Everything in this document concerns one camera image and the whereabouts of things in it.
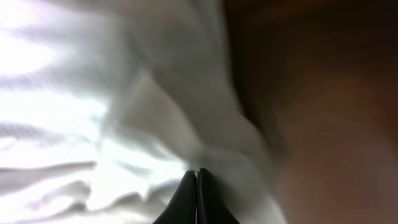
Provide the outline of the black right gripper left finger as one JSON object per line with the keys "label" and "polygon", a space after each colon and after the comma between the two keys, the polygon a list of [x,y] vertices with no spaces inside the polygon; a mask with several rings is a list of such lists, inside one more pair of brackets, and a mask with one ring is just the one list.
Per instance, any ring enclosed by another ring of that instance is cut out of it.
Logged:
{"label": "black right gripper left finger", "polygon": [[196,224],[197,177],[186,171],[169,204],[153,224]]}

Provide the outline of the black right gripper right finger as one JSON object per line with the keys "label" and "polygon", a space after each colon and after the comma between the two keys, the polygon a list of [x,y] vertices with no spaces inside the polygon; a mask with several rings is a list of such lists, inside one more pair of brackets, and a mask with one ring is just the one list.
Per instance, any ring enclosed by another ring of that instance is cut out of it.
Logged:
{"label": "black right gripper right finger", "polygon": [[239,224],[225,205],[215,178],[205,168],[197,175],[197,194],[198,224]]}

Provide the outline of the white t-shirt with black print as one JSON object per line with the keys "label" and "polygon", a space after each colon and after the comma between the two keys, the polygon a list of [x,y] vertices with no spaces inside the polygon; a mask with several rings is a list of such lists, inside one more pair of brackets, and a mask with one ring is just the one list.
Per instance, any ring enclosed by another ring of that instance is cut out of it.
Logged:
{"label": "white t-shirt with black print", "polygon": [[239,222],[285,222],[220,1],[1,0],[2,223],[152,223],[202,167]]}

